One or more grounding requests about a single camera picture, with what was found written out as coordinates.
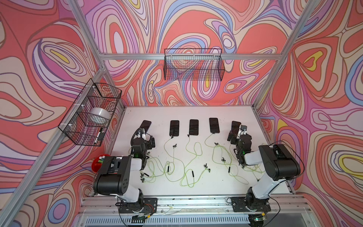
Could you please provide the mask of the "blue phone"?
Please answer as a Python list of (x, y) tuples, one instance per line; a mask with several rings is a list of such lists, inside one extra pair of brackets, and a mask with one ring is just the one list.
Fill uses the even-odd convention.
[(231, 130), (228, 134), (227, 141), (232, 141), (237, 139), (237, 134), (240, 128), (241, 122), (238, 121), (232, 121), (231, 123)]

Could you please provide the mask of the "green earphones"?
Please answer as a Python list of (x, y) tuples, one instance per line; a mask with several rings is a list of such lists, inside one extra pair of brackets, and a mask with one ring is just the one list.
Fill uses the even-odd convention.
[(212, 162), (217, 164), (218, 166), (222, 166), (223, 170), (227, 171), (228, 176), (241, 183), (242, 185), (248, 185), (249, 181), (239, 175), (239, 167), (236, 165), (233, 160), (231, 153), (227, 150), (227, 148), (221, 145), (218, 142), (213, 142), (211, 139), (214, 139), (216, 136), (215, 133), (211, 133), (205, 140), (204, 144), (211, 148), (212, 150)]
[(181, 187), (194, 188), (196, 184), (198, 184), (205, 173), (209, 173), (209, 167), (207, 164), (203, 166), (203, 169), (195, 175), (194, 170), (197, 168), (196, 161), (203, 157), (204, 150), (203, 146), (199, 141), (193, 143), (193, 146), (190, 147), (190, 143), (192, 141), (192, 136), (190, 134), (187, 135), (188, 142), (185, 145), (185, 151), (187, 154), (191, 155), (191, 159), (187, 162), (183, 167), (183, 176), (179, 181), (179, 185)]
[(154, 183), (159, 177), (163, 176), (165, 171), (161, 166), (161, 161), (154, 156), (151, 152), (147, 152), (146, 167), (140, 170), (140, 180), (142, 183)]
[(251, 151), (251, 153), (246, 154), (245, 161), (247, 163), (247, 166), (241, 166), (241, 165), (239, 165), (239, 162), (238, 162), (238, 165), (242, 169), (252, 172), (254, 176), (256, 173), (259, 173), (259, 174), (264, 173), (264, 171), (262, 171), (262, 169), (261, 169), (262, 157), (261, 157), (261, 153), (259, 150)]
[(170, 136), (163, 145), (164, 152), (167, 155), (167, 160), (164, 165), (164, 175), (169, 182), (182, 184), (186, 178), (186, 165), (175, 155), (177, 143), (174, 142), (174, 138), (174, 136)]

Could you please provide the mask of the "black phone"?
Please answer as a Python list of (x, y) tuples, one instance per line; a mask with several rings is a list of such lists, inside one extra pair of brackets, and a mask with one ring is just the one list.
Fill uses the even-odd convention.
[(218, 118), (209, 118), (209, 126), (212, 134), (220, 133)]
[(191, 119), (189, 125), (189, 135), (198, 136), (199, 134), (199, 120)]
[(143, 120), (143, 122), (141, 123), (140, 125), (140, 130), (141, 130), (141, 133), (145, 133), (147, 134), (150, 126), (151, 126), (152, 122), (151, 121), (148, 121), (148, 120)]
[(179, 120), (172, 120), (170, 122), (169, 136), (178, 137), (179, 132), (180, 132), (180, 121)]

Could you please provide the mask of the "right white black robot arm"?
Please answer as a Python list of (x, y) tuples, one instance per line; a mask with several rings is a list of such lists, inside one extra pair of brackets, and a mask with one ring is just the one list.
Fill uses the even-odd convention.
[(253, 205), (267, 203), (278, 185), (301, 174), (300, 164), (283, 144), (260, 145), (257, 151), (252, 151), (252, 137), (248, 134), (237, 136), (230, 132), (227, 140), (236, 146), (234, 153), (239, 165), (264, 166), (264, 175), (246, 194), (245, 203), (250, 209)]

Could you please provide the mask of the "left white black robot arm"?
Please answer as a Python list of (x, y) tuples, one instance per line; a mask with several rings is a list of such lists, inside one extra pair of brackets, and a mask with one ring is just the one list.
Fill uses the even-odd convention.
[(93, 189), (96, 194), (115, 196), (125, 203), (144, 204), (143, 192), (130, 184), (130, 174), (144, 170), (148, 151), (155, 148), (155, 138), (144, 135), (131, 139), (131, 152), (128, 156), (107, 156), (98, 170)]

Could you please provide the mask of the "red cup with markers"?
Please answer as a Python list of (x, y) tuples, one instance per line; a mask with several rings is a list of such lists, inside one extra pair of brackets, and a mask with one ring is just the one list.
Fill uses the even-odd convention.
[(91, 165), (92, 171), (97, 173), (99, 171), (99, 169), (101, 168), (105, 157), (108, 157), (108, 156), (109, 156), (108, 154), (102, 154), (102, 155), (97, 156), (92, 162), (92, 165)]

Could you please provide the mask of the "white tape roll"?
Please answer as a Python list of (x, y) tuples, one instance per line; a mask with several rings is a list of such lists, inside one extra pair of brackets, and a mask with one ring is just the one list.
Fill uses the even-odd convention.
[(96, 115), (98, 117), (101, 117), (101, 118), (104, 118), (104, 119), (107, 119), (109, 120), (111, 118), (111, 114), (109, 111), (103, 109), (103, 108), (100, 108), (100, 107), (94, 107), (90, 110), (90, 113), (93, 114), (93, 115)]

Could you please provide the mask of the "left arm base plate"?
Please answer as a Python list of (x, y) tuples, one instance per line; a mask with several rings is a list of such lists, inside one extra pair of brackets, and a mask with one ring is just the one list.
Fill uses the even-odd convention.
[(139, 199), (135, 203), (118, 201), (115, 206), (120, 214), (154, 214), (157, 211), (158, 198)]

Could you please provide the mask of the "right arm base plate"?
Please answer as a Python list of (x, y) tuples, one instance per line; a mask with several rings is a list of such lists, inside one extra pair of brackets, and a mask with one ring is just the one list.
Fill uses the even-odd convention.
[(231, 197), (234, 212), (268, 213), (271, 211), (268, 199), (248, 199), (246, 197)]

